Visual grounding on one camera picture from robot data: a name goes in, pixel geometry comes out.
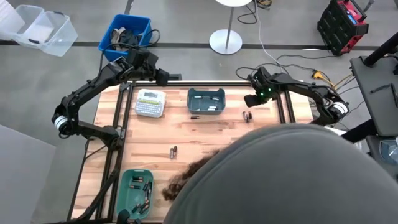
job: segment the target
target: wooden table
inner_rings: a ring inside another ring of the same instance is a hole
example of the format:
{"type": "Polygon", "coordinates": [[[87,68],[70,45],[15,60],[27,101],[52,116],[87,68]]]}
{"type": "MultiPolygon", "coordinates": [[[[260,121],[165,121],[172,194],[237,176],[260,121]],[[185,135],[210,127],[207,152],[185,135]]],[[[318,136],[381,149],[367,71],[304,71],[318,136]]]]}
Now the wooden table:
{"type": "MultiPolygon", "coordinates": [[[[145,222],[162,222],[170,203],[165,202],[161,190],[169,179],[187,165],[209,154],[215,149],[222,149],[242,135],[264,126],[280,124],[276,101],[247,108],[243,96],[253,94],[251,87],[223,87],[226,92],[226,108],[218,116],[200,116],[191,120],[187,109],[187,91],[190,87],[153,87],[150,89],[166,92],[166,105],[161,118],[138,116],[134,111],[136,93],[141,88],[134,88],[133,102],[129,114],[121,175],[128,169],[149,169],[154,175],[154,192],[152,210],[145,222]],[[245,123],[242,112],[251,111],[253,121],[245,123]],[[178,146],[176,159],[170,159],[170,148],[178,146]]],[[[200,88],[217,90],[218,88],[200,88]]],[[[112,125],[119,87],[111,87],[101,94],[95,125],[112,125]]],[[[313,118],[308,98],[290,93],[296,122],[309,123],[313,118]]],[[[284,106],[286,121],[287,108],[284,106]]],[[[88,153],[95,151],[103,144],[93,141],[88,153]]],[[[81,215],[98,193],[103,175],[106,149],[91,156],[84,164],[80,184],[72,211],[72,218],[81,215]]],[[[108,210],[106,197],[104,210],[108,210]]]]}

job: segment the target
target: white cable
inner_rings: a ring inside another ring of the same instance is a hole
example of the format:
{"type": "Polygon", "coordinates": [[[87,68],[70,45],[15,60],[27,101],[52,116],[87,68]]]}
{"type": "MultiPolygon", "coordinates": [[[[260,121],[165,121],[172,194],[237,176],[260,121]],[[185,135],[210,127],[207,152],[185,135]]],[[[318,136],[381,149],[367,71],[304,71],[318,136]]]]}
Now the white cable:
{"type": "MultiPolygon", "coordinates": [[[[264,52],[265,52],[270,58],[274,59],[274,61],[276,62],[277,65],[279,65],[278,61],[277,61],[272,55],[270,55],[270,54],[266,51],[266,49],[265,49],[265,47],[264,47],[264,44],[262,43],[262,40],[261,40],[261,20],[260,20],[259,11],[258,11],[258,8],[257,8],[257,0],[254,1],[254,7],[256,8],[256,15],[255,15],[255,16],[257,17],[257,21],[259,21],[259,40],[260,40],[260,43],[261,43],[261,47],[262,47],[262,49],[264,50],[264,52]]],[[[280,68],[280,71],[283,72],[282,66],[279,65],[279,68],[280,68]]]]}

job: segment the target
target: black metal frame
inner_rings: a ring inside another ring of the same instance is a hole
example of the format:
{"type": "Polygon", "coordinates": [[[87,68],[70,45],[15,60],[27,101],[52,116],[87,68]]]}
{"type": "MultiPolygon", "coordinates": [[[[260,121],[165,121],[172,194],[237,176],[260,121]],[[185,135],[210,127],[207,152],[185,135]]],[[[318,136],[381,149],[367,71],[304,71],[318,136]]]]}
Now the black metal frame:
{"type": "MultiPolygon", "coordinates": [[[[127,130],[127,126],[128,126],[128,121],[129,121],[129,112],[131,109],[131,101],[132,101],[132,96],[133,96],[133,89],[134,87],[155,87],[158,86],[156,85],[156,83],[154,82],[147,82],[147,81],[142,81],[142,82],[135,82],[135,83],[127,83],[127,84],[122,84],[120,85],[119,88],[119,95],[118,95],[118,99],[116,102],[116,109],[115,109],[115,113],[114,113],[114,118],[113,118],[113,127],[117,128],[118,123],[119,123],[119,118],[120,118],[120,110],[121,110],[121,105],[122,105],[122,100],[123,100],[123,95],[125,94],[125,92],[127,92],[127,101],[126,101],[126,109],[124,112],[124,117],[123,117],[123,125],[121,128],[121,139],[123,142],[122,148],[118,151],[117,154],[117,158],[116,158],[116,164],[114,167],[114,170],[118,169],[118,171],[120,171],[120,167],[121,167],[121,161],[123,158],[123,151],[124,151],[124,143],[125,143],[125,132],[127,130]]],[[[177,82],[173,82],[173,81],[169,81],[169,83],[167,84],[168,87],[178,87],[178,86],[184,86],[184,87],[196,87],[196,86],[214,86],[214,87],[218,87],[218,86],[248,86],[250,87],[251,84],[247,81],[230,81],[230,82],[224,82],[224,81],[202,81],[202,82],[185,82],[185,81],[177,81],[177,82]]],[[[294,118],[294,114],[293,114],[293,106],[292,106],[292,101],[290,99],[290,95],[289,92],[286,91],[285,92],[286,95],[286,104],[287,104],[287,109],[289,112],[289,118],[290,118],[290,122],[294,122],[295,118],[294,118]]],[[[284,109],[283,109],[283,104],[282,104],[282,100],[281,97],[279,96],[277,98],[277,106],[278,106],[278,113],[279,113],[279,119],[280,119],[280,123],[285,123],[285,114],[284,114],[284,109]]],[[[106,154],[106,160],[105,160],[105,165],[104,165],[104,171],[103,171],[103,178],[101,181],[101,190],[100,193],[102,191],[107,192],[109,190],[110,186],[107,186],[107,188],[103,188],[106,183],[107,180],[109,179],[109,173],[111,171],[111,161],[113,158],[113,154],[114,151],[110,151],[108,150],[107,154],[106,154]]],[[[72,198],[72,202],[70,204],[70,208],[69,208],[69,213],[67,216],[67,220],[63,223],[73,223],[73,224],[79,224],[79,223],[112,223],[113,222],[113,218],[114,218],[114,207],[116,204],[116,194],[118,191],[118,183],[119,183],[119,172],[117,172],[113,182],[112,182],[112,189],[111,189],[111,196],[110,196],[110,200],[109,200],[109,209],[108,209],[108,213],[106,218],[102,218],[103,215],[103,206],[104,206],[104,195],[102,197],[99,197],[99,194],[96,196],[95,200],[99,200],[99,204],[96,208],[96,215],[95,215],[95,219],[93,220],[71,220],[72,217],[72,211],[73,208],[75,206],[75,201],[76,201],[76,195],[78,192],[78,188],[79,188],[79,184],[80,184],[80,179],[81,179],[81,173],[83,172],[83,167],[85,165],[85,160],[82,160],[81,163],[81,167],[80,167],[80,173],[79,173],[79,178],[78,181],[76,183],[76,187],[75,187],[75,191],[73,193],[73,198],[72,198]]]]}

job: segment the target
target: round lamp base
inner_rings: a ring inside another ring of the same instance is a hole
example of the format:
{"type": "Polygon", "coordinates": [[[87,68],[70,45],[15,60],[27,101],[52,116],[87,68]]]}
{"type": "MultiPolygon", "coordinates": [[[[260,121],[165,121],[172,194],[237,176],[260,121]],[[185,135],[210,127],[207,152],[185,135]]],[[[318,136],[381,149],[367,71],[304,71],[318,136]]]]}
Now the round lamp base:
{"type": "Polygon", "coordinates": [[[210,36],[210,47],[217,53],[223,55],[230,55],[236,53],[242,47],[242,38],[235,31],[231,30],[229,34],[228,47],[226,48],[226,38],[228,35],[227,29],[222,29],[214,32],[210,36]]]}

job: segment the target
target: gray concrete floor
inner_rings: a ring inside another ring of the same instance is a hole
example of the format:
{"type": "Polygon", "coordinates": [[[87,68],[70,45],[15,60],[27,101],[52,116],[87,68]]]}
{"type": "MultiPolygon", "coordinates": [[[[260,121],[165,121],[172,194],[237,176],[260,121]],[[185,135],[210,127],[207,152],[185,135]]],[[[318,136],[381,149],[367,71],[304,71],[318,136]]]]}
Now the gray concrete floor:
{"type": "MultiPolygon", "coordinates": [[[[365,0],[358,1],[364,5],[365,0]]],[[[97,42],[102,38],[115,14],[123,13],[126,0],[11,0],[13,6],[32,4],[46,11],[61,11],[71,17],[80,42],[97,42]]],[[[262,40],[265,44],[322,45],[315,24],[328,4],[327,0],[289,1],[275,0],[269,12],[261,11],[262,40]]],[[[239,8],[235,13],[233,29],[241,34],[245,44],[259,44],[258,24],[244,25],[236,17],[246,12],[239,8]]],[[[135,0],[132,14],[148,16],[152,27],[160,29],[165,43],[207,43],[212,32],[228,25],[229,9],[214,0],[183,1],[135,0]]],[[[398,10],[392,0],[378,0],[369,10],[369,34],[360,45],[377,46],[398,29],[398,10]]],[[[170,73],[181,73],[184,80],[236,80],[238,67],[255,67],[272,62],[262,50],[242,49],[234,55],[224,56],[211,49],[160,49],[151,48],[159,56],[158,66],[170,73]]],[[[83,159],[82,137],[59,139],[50,119],[62,96],[94,78],[98,71],[100,52],[96,47],[72,47],[64,57],[58,58],[36,49],[0,45],[0,124],[53,144],[57,151],[45,188],[37,204],[33,223],[57,222],[67,217],[76,180],[83,159]]],[[[309,57],[329,55],[326,51],[269,50],[275,57],[282,54],[300,54],[309,57]]],[[[282,63],[297,63],[325,72],[333,82],[350,73],[349,60],[370,52],[353,51],[338,58],[304,60],[283,58],[282,63]]],[[[278,72],[274,67],[270,71],[278,72]]],[[[311,82],[308,71],[290,68],[297,79],[311,82]]],[[[356,86],[351,82],[342,89],[356,86]]],[[[343,98],[356,107],[363,98],[358,89],[343,94],[343,98]]],[[[98,97],[82,107],[80,118],[92,122],[98,97]]],[[[363,104],[343,123],[353,128],[369,119],[363,104]]]]}

